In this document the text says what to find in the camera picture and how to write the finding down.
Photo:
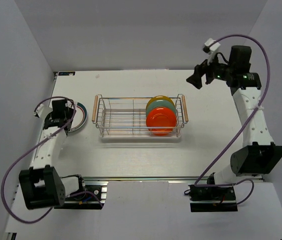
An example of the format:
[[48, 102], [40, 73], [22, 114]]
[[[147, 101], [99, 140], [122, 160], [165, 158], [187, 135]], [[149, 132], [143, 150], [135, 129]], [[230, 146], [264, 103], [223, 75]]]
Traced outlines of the green red rimmed plate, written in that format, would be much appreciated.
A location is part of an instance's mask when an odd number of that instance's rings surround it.
[[80, 102], [76, 102], [76, 113], [73, 119], [69, 134], [73, 134], [82, 130], [88, 120], [88, 111], [85, 105]]

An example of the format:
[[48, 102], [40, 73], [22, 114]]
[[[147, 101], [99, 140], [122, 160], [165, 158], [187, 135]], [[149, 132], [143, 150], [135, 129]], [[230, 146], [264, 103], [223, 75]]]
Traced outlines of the teal plate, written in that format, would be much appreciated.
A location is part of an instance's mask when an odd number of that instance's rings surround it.
[[158, 99], [158, 100], [154, 100], [146, 107], [146, 116], [148, 116], [148, 114], [152, 110], [162, 107], [170, 109], [171, 111], [173, 111], [174, 114], [177, 113], [176, 108], [172, 102], [165, 99]]

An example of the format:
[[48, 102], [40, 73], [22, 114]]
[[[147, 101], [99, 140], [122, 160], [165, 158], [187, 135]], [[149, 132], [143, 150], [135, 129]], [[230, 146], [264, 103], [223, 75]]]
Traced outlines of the orange plate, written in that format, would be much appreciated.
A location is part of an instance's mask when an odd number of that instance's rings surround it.
[[157, 136], [170, 134], [176, 126], [176, 113], [168, 107], [156, 107], [146, 117], [146, 127]]

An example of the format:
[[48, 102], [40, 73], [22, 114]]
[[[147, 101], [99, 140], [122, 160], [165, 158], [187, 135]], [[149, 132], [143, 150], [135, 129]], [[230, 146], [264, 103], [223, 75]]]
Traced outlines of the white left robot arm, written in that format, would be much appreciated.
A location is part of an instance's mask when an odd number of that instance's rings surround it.
[[86, 195], [86, 186], [79, 174], [60, 177], [54, 164], [70, 132], [76, 104], [65, 99], [53, 100], [52, 107], [40, 105], [35, 114], [44, 118], [44, 143], [38, 147], [35, 158], [26, 170], [19, 173], [23, 199], [27, 209], [61, 207], [70, 195], [80, 200]]

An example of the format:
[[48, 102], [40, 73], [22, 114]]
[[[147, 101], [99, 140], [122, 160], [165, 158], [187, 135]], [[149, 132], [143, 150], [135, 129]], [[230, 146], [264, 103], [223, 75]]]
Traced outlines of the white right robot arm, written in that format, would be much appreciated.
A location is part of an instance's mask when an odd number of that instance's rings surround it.
[[202, 87], [202, 76], [206, 84], [213, 80], [225, 81], [242, 125], [239, 134], [243, 136], [242, 148], [231, 155], [230, 163], [221, 171], [212, 174], [212, 183], [207, 185], [207, 195], [216, 200], [225, 192], [224, 186], [234, 185], [246, 178], [269, 174], [282, 158], [282, 146], [272, 138], [262, 108], [260, 76], [250, 72], [252, 49], [249, 46], [234, 45], [229, 60], [220, 63], [219, 44], [205, 46], [208, 58], [195, 66], [187, 82], [197, 89]]

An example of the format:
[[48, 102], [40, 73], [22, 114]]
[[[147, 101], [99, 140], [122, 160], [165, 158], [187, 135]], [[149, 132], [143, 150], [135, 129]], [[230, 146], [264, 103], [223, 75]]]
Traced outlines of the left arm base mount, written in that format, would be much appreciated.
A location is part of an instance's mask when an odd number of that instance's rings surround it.
[[102, 206], [98, 202], [101, 202], [102, 205], [105, 204], [106, 195], [107, 195], [107, 181], [86, 181], [85, 189], [86, 191], [78, 196], [68, 197], [65, 200], [63, 206], [55, 207], [59, 210], [101, 210]]

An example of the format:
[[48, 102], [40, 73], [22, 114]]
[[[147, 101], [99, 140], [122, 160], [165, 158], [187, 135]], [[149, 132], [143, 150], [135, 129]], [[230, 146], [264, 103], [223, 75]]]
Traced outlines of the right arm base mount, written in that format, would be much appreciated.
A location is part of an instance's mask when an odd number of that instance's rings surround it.
[[233, 187], [196, 187], [189, 185], [184, 195], [190, 199], [192, 213], [237, 212]]

